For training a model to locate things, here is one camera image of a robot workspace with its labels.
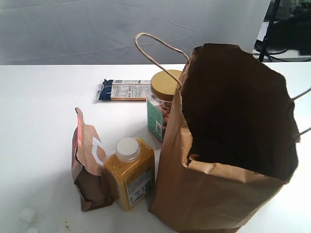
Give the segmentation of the almond jar with gold lid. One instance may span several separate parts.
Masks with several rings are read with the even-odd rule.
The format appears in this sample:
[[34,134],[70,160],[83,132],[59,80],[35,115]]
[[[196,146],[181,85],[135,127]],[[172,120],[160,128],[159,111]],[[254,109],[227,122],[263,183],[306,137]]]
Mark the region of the almond jar with gold lid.
[[163,141],[173,96],[177,87],[177,81],[181,75],[180,70],[169,69],[171,77],[164,71],[156,73],[151,78],[151,91],[146,96],[147,125],[151,132]]

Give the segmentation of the blue flat snack packet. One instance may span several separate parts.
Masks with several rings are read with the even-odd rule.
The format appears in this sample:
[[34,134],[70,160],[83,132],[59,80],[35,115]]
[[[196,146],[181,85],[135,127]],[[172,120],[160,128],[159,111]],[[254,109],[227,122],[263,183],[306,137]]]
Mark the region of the blue flat snack packet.
[[146,95],[150,93],[150,80],[104,79],[97,92],[97,100],[146,100]]

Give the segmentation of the yellow grain plastic bottle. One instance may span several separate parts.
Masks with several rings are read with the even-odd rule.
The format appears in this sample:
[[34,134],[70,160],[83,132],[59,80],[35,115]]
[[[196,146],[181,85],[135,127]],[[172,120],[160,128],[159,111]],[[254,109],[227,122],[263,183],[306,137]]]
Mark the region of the yellow grain plastic bottle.
[[104,174],[113,199],[132,209],[155,185],[155,153],[140,138],[123,138],[104,160]]

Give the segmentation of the brown folded coffee pouch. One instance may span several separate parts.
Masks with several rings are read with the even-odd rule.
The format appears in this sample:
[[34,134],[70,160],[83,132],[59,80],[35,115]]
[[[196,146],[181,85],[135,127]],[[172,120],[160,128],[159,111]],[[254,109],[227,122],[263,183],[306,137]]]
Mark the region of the brown folded coffee pouch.
[[106,153],[94,126],[85,124],[76,107],[77,127],[72,137],[71,174],[81,200],[81,210],[112,205],[114,199],[104,175]]

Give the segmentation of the black tripod stand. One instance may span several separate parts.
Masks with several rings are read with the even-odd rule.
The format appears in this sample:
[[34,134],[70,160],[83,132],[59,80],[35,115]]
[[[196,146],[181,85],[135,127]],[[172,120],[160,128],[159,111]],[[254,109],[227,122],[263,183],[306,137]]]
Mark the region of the black tripod stand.
[[270,17],[270,20],[269,20],[269,24],[268,24],[268,27],[267,27],[266,34],[265,34],[265,36],[263,38],[263,42],[262,42],[262,46],[261,46],[261,51],[260,51],[259,58],[258,58],[258,60],[260,62],[263,61],[264,56],[266,54],[266,49],[267,49],[267,46],[268,46],[268,40],[269,40],[269,35],[270,35],[269,31],[270,31],[271,26],[274,24],[274,21],[275,21],[275,18],[276,18],[276,14],[277,14],[280,2],[281,2],[281,0],[275,0],[275,3],[273,5],[272,11],[271,11],[271,15],[270,15],[271,17]]

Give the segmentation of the white foam cube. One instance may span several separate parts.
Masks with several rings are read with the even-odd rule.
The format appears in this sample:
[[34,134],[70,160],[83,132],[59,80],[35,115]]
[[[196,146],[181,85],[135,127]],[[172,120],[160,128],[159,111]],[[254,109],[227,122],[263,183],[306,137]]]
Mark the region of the white foam cube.
[[37,219],[37,211],[33,208],[27,207],[20,212],[19,219],[31,224]]
[[38,233],[38,229],[37,228],[29,228],[26,233]]

